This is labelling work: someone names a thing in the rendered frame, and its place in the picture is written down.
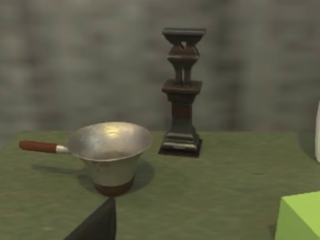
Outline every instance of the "white object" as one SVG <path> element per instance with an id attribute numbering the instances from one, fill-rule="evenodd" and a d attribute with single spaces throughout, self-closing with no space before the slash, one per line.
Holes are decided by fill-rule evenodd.
<path id="1" fill-rule="evenodd" d="M 315 158 L 320 163 L 320 102 L 315 120 Z"/>

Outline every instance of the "dark pointed object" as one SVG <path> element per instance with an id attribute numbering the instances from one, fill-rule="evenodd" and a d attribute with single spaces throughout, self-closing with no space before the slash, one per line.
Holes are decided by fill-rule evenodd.
<path id="1" fill-rule="evenodd" d="M 64 240 L 115 240 L 116 201 L 110 197 Z"/>
<path id="2" fill-rule="evenodd" d="M 162 32 L 173 45 L 167 59 L 174 68 L 175 78 L 167 80 L 162 88 L 172 104 L 172 122 L 159 154 L 199 157 L 202 140 L 192 123 L 192 104 L 202 82 L 191 80 L 191 68 L 200 56 L 196 44 L 205 33 L 202 28 L 165 28 Z"/>

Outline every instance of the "candle holder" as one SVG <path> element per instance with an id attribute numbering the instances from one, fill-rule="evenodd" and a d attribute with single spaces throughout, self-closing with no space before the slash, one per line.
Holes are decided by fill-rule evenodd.
<path id="1" fill-rule="evenodd" d="M 175 78 L 167 80 L 162 92 L 171 102 L 172 122 L 159 154 L 199 157 L 202 140 L 192 123 L 192 104 L 200 93 L 202 82 L 191 80 L 191 68 L 199 59 L 196 44 L 205 29 L 165 28 L 165 39 L 173 46 L 167 56 L 175 71 Z"/>

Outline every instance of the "pot handle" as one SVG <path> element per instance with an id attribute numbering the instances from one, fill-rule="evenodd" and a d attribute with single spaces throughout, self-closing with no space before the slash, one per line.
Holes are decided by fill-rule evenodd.
<path id="1" fill-rule="evenodd" d="M 70 153 L 65 146 L 62 146 L 56 143 L 42 142 L 42 141 L 22 140 L 19 142 L 19 148 L 26 151 L 41 152 L 41 153 L 52 153 L 52 154 Z"/>

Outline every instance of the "metal pot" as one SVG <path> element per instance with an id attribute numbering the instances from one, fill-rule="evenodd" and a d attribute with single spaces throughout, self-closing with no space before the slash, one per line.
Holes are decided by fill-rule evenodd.
<path id="1" fill-rule="evenodd" d="M 142 126 L 104 122 L 78 129 L 65 145 L 23 140 L 19 147 L 43 153 L 71 153 L 85 163 L 101 194 L 117 196 L 132 187 L 138 158 L 151 144 L 152 134 Z"/>

